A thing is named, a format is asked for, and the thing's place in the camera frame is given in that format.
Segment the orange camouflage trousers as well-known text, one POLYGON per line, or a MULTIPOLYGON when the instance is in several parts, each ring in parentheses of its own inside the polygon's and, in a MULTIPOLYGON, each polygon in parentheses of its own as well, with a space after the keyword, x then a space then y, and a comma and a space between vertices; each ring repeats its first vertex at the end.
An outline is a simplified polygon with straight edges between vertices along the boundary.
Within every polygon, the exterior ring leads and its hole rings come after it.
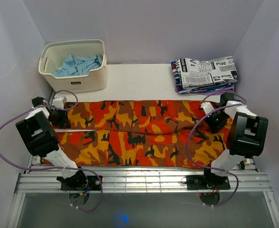
POLYGON ((226 148, 232 124, 212 133, 200 101, 66 103, 70 129, 60 147, 77 165, 199 169, 226 148))

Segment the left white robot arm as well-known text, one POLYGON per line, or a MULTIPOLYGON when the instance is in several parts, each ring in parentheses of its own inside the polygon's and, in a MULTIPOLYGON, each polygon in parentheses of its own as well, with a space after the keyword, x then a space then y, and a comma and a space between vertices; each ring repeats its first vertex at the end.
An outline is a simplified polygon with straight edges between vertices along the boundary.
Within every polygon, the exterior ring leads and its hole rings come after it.
POLYGON ((17 122, 16 128, 31 155, 39 156, 53 166, 62 167, 62 176, 57 177, 59 182, 72 189, 84 190, 88 178, 60 148, 59 136, 53 128, 70 127, 67 111, 63 110, 66 102, 66 97, 60 96, 53 99, 52 107, 46 107, 44 98, 32 99, 34 110, 24 120, 17 122))

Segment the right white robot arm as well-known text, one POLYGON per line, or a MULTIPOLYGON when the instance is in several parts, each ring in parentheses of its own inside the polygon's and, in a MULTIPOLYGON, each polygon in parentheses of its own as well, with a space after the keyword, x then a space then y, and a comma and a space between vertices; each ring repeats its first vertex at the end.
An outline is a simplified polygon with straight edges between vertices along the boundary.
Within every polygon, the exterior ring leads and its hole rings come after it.
POLYGON ((222 109, 211 114, 216 106, 210 102, 201 102, 201 109, 208 115, 205 122, 212 133, 218 133, 225 127, 228 118, 232 119, 226 149, 211 162, 211 169, 204 169, 202 184, 208 189, 223 185, 228 180, 227 172, 238 163, 261 155, 269 123, 267 118, 251 112, 232 93, 221 94, 218 107, 222 109))

